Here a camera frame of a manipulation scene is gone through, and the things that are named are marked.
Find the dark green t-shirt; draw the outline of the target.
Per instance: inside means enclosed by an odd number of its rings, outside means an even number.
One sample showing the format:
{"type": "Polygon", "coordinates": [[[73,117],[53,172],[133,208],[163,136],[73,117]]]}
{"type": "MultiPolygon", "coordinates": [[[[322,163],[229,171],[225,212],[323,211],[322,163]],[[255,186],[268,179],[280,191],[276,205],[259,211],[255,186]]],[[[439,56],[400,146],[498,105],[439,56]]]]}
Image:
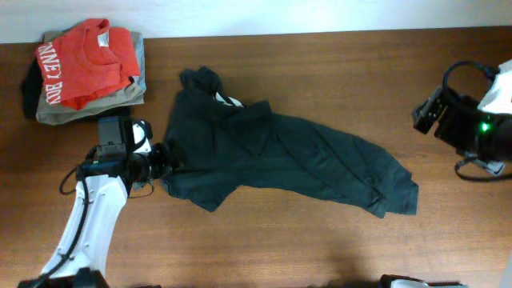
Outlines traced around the dark green t-shirt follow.
{"type": "Polygon", "coordinates": [[[385,149],[339,130],[244,105],[211,69],[184,70],[165,140],[185,161],[161,183],[172,197],[214,211],[240,186],[293,191],[383,218],[414,215],[418,184],[385,149]]]}

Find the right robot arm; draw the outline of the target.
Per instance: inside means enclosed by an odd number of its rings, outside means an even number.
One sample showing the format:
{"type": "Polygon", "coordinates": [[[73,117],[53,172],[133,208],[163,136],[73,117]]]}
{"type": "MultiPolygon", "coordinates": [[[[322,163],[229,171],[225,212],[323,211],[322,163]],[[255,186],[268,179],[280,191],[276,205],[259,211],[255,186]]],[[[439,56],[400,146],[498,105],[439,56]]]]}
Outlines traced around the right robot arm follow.
{"type": "Polygon", "coordinates": [[[450,66],[442,83],[424,103],[412,111],[413,127],[428,134],[437,123],[434,136],[460,153],[481,160],[511,160],[511,61],[495,67],[473,61],[450,66]],[[449,87],[452,72],[462,66],[480,71],[489,83],[477,101],[449,87]]]}

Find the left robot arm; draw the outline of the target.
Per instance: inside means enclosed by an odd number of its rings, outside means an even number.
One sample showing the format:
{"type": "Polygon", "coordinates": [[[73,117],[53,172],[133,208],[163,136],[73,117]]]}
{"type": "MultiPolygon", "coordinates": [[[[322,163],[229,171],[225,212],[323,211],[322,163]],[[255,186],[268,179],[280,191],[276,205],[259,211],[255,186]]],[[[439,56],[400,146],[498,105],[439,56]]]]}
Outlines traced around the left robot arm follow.
{"type": "Polygon", "coordinates": [[[77,165],[75,200],[61,240],[37,278],[20,287],[107,287],[106,260],[115,224],[133,184],[145,185],[183,166],[176,143],[129,152],[127,146],[95,146],[77,165]]]}

